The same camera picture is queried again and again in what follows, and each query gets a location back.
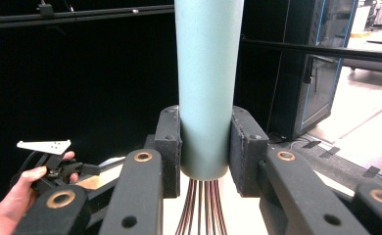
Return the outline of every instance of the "bolt hole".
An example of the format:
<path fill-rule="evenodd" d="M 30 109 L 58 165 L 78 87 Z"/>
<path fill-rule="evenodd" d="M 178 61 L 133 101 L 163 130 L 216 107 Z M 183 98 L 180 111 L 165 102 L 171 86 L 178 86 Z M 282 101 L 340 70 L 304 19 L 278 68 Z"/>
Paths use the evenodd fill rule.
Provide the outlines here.
<path fill-rule="evenodd" d="M 121 226 L 124 228 L 131 228 L 135 226 L 136 223 L 138 223 L 138 221 L 135 216 L 128 216 L 121 221 Z"/>
<path fill-rule="evenodd" d="M 335 215 L 326 214 L 323 216 L 323 218 L 325 219 L 325 221 L 327 223 L 332 224 L 334 226 L 340 226 L 341 225 L 341 220 Z"/>
<path fill-rule="evenodd" d="M 251 139 L 262 139 L 259 135 L 250 135 Z"/>
<path fill-rule="evenodd" d="M 140 160 L 147 160 L 148 158 L 149 158 L 149 155 L 147 155 L 147 154 L 138 155 L 138 159 L 140 159 Z"/>
<path fill-rule="evenodd" d="M 290 158 L 292 158 L 292 155 L 287 154 L 287 153 L 281 153 L 280 156 L 282 156 L 282 158 L 284 158 L 284 159 L 290 159 Z"/>
<path fill-rule="evenodd" d="M 62 194 L 62 195 L 59 195 L 57 196 L 55 199 L 54 199 L 54 203 L 56 204 L 60 204 L 62 202 L 65 202 L 66 200 L 69 199 L 69 195 L 67 194 Z"/>

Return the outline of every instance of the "white surface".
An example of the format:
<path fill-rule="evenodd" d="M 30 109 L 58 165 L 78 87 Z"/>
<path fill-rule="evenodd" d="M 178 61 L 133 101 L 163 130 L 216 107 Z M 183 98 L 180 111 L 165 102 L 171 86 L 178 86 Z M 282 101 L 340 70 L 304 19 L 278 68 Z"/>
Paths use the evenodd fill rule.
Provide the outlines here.
<path fill-rule="evenodd" d="M 331 116 L 310 130 L 310 135 L 337 145 L 349 133 L 382 112 L 382 86 L 355 80 L 360 72 L 342 69 Z"/>
<path fill-rule="evenodd" d="M 319 178 L 322 180 L 322 182 L 324 184 L 326 184 L 328 187 L 331 187 L 333 189 L 336 189 L 342 193 L 345 193 L 347 194 L 348 196 L 350 197 L 353 197 L 355 192 L 349 188 L 347 188 L 346 186 L 338 183 L 337 181 L 331 179 L 331 178 L 328 178 L 326 177 L 325 175 L 319 173 L 318 171 L 315 170 L 315 173 L 319 176 Z"/>
<path fill-rule="evenodd" d="M 337 155 L 364 168 L 375 166 L 382 174 L 382 113 L 337 142 Z"/>
<path fill-rule="evenodd" d="M 368 14 L 370 12 L 370 6 L 359 7 L 354 17 L 353 28 L 351 33 L 362 32 L 365 29 L 365 23 L 367 22 Z"/>
<path fill-rule="evenodd" d="M 18 148 L 28 149 L 33 151 L 44 152 L 48 154 L 62 155 L 64 151 L 72 144 L 68 141 L 45 141 L 45 142 L 24 142 L 20 141 L 17 144 Z"/>
<path fill-rule="evenodd" d="M 177 199 L 164 199 L 164 234 L 175 234 L 184 207 L 188 180 L 187 176 L 181 174 L 181 196 Z M 229 171 L 219 180 L 219 187 L 227 234 L 267 234 L 259 198 L 241 198 Z M 192 234 L 197 234 L 197 220 L 193 224 Z"/>

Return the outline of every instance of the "concrete floor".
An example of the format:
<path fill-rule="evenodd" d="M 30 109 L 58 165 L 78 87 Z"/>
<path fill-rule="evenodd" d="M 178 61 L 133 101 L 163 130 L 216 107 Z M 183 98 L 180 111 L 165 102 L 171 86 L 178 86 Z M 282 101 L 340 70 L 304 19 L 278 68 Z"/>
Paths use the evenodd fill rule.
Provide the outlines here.
<path fill-rule="evenodd" d="M 382 72 L 343 68 L 331 116 L 308 134 L 340 148 L 338 156 L 382 174 Z"/>

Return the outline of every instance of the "black cable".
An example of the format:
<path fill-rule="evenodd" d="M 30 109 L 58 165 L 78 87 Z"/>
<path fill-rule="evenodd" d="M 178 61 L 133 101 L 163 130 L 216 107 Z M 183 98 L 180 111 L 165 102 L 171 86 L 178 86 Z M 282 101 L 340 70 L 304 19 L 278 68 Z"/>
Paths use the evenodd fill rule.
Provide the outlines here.
<path fill-rule="evenodd" d="M 326 150 L 325 148 L 323 148 L 323 147 L 321 147 L 321 146 L 319 146 L 319 145 L 316 145 L 316 146 L 319 147 L 320 149 L 324 150 L 324 151 L 328 151 L 328 150 Z M 354 165 L 354 166 L 356 166 L 356 167 L 359 167 L 359 168 L 362 168 L 362 169 L 366 170 L 366 168 L 362 167 L 361 165 L 359 165 L 359 164 L 355 164 L 355 163 L 353 163 L 353 162 L 351 162 L 351 161 L 349 161 L 349 160 L 346 160 L 346 159 L 344 159 L 344 158 L 341 157 L 341 156 L 338 156 L 338 155 L 336 155 L 336 154 L 333 155 L 333 156 L 336 157 L 336 158 L 338 158 L 338 159 L 341 160 L 341 161 L 344 161 L 344 162 L 348 163 L 348 164 L 351 164 L 351 165 Z M 382 174 L 380 174 L 380 173 L 376 173 L 376 175 L 378 175 L 379 177 L 382 178 Z"/>
<path fill-rule="evenodd" d="M 276 141 L 276 142 L 271 142 L 270 141 L 270 136 L 271 135 L 274 135 L 275 137 L 277 137 L 277 138 L 279 138 L 280 139 L 280 141 Z M 285 136 L 282 136 L 282 135 L 279 135 L 279 134 L 277 134 L 277 133 L 275 133 L 275 132 L 270 132 L 270 133 L 268 133 L 267 134 L 267 137 L 269 138 L 269 143 L 270 144 L 282 144 L 282 143 L 286 143 L 288 140 L 287 140 L 287 138 L 285 137 Z"/>
<path fill-rule="evenodd" d="M 16 173 L 11 178 L 10 182 L 10 189 L 14 187 L 14 185 L 18 182 L 18 179 L 20 178 L 21 174 L 26 170 L 28 167 L 28 164 L 32 161 L 32 159 L 35 157 L 35 155 L 38 154 L 38 151 L 33 151 L 24 161 L 24 163 L 21 165 L 20 169 L 18 170 L 18 173 Z"/>
<path fill-rule="evenodd" d="M 295 141 L 293 141 L 293 142 L 291 143 L 291 145 L 289 146 L 289 150 L 292 150 L 292 148 L 294 147 L 294 145 L 295 145 L 296 143 L 309 143 L 309 142 L 306 141 L 306 140 L 295 140 Z"/>

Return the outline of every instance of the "black wall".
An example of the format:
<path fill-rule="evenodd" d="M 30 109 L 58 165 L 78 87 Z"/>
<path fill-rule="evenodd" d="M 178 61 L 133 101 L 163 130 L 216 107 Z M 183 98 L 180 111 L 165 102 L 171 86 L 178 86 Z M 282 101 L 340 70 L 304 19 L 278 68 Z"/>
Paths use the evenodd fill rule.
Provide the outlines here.
<path fill-rule="evenodd" d="M 174 14 L 0 29 L 0 200 L 30 151 L 98 164 L 141 148 L 177 101 Z"/>
<path fill-rule="evenodd" d="M 283 42 L 288 0 L 245 1 L 242 34 Z M 234 103 L 248 110 L 268 133 L 281 52 L 240 44 Z"/>

